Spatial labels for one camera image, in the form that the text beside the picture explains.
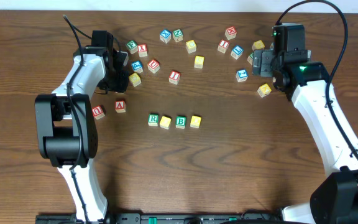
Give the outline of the green B block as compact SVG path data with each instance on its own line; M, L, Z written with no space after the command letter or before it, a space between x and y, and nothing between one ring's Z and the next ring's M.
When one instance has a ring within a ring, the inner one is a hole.
M175 120L175 127L178 129L185 129L186 117L185 116L177 116L176 120Z

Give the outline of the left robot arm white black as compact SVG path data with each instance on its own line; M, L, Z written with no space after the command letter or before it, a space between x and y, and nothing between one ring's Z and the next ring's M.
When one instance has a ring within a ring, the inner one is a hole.
M128 54L114 49L114 40L106 30L93 31L60 86L35 99L40 155L61 173L76 206L69 223L114 222L94 168L98 133L90 103L97 88L124 93L129 84Z

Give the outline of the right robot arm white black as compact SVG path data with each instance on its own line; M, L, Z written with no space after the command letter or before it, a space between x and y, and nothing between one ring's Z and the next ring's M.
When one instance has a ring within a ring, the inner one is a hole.
M312 62L301 24L273 27L272 49L254 50L254 75L271 77L300 112L323 161L326 180L309 202L287 206L286 222L358 223L358 138L329 84L321 62Z

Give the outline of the yellow O block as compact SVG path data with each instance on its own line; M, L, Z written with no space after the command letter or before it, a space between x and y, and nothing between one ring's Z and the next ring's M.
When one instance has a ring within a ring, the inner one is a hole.
M162 116L159 125L163 129L169 129L171 121L172 119L169 118L168 116Z
M191 117L191 121L190 121L190 127L191 128L199 128L201 124L201 117L200 116L196 116L193 115Z

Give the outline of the green R block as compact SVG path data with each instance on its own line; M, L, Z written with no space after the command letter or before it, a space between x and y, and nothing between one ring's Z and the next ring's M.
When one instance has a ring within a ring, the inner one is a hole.
M158 126L159 116L157 114L149 114L148 116L148 125L149 126Z

